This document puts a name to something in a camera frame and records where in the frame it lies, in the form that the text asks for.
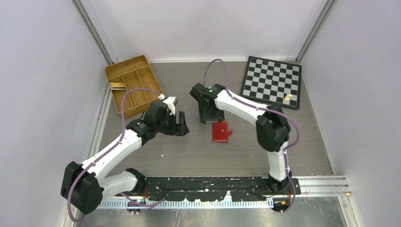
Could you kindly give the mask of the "red leather card holder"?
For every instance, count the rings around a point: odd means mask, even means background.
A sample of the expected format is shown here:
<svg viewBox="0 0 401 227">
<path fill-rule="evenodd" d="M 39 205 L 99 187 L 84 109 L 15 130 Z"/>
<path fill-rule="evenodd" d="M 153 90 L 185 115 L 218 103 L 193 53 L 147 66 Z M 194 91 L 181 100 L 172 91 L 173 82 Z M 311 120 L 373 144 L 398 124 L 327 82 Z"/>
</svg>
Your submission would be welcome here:
<svg viewBox="0 0 401 227">
<path fill-rule="evenodd" d="M 212 123 L 212 141 L 214 143 L 228 143 L 233 129 L 229 130 L 227 121 Z"/>
</svg>

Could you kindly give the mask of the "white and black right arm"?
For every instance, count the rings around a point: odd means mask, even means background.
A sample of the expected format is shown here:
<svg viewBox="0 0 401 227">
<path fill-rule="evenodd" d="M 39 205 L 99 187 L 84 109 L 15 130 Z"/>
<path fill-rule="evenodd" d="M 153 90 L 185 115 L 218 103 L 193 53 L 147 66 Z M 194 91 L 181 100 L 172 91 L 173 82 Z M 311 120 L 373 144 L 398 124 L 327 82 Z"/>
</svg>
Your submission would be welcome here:
<svg viewBox="0 0 401 227">
<path fill-rule="evenodd" d="M 257 141 L 268 154 L 270 189 L 276 194 L 288 189 L 291 171 L 284 154 L 291 128 L 278 104 L 252 102 L 220 84 L 205 87 L 197 83 L 190 95 L 198 102 L 200 123 L 223 122 L 224 113 L 230 112 L 255 126 Z"/>
</svg>

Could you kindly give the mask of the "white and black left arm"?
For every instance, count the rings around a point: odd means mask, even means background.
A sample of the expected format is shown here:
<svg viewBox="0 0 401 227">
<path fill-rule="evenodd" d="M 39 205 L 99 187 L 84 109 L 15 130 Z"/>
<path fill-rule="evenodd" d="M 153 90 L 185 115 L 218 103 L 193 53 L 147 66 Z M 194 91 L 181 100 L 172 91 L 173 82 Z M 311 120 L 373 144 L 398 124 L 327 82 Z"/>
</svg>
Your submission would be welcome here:
<svg viewBox="0 0 401 227">
<path fill-rule="evenodd" d="M 103 199 L 130 192 L 142 195 L 147 187 L 145 176 L 134 168 L 118 175 L 108 173 L 133 151 L 144 146 L 157 133 L 184 136 L 189 132 L 184 112 L 176 112 L 175 96 L 150 104 L 144 117 L 125 125 L 122 133 L 98 154 L 78 164 L 70 162 L 64 171 L 61 196 L 82 214 L 93 212 Z"/>
</svg>

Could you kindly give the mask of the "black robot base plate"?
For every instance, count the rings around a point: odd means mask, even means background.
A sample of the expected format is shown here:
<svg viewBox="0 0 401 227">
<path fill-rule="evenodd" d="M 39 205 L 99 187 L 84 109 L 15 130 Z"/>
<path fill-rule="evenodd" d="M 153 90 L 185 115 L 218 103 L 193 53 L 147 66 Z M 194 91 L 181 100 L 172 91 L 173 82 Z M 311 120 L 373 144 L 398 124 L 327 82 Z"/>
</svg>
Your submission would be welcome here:
<svg viewBox="0 0 401 227">
<path fill-rule="evenodd" d="M 261 176 L 242 177 L 147 177 L 139 182 L 128 196 L 140 196 L 150 201 L 222 201 L 230 195 L 232 201 L 264 201 L 267 197 L 292 194 L 300 195 L 298 179 L 281 187 L 271 179 Z"/>
</svg>

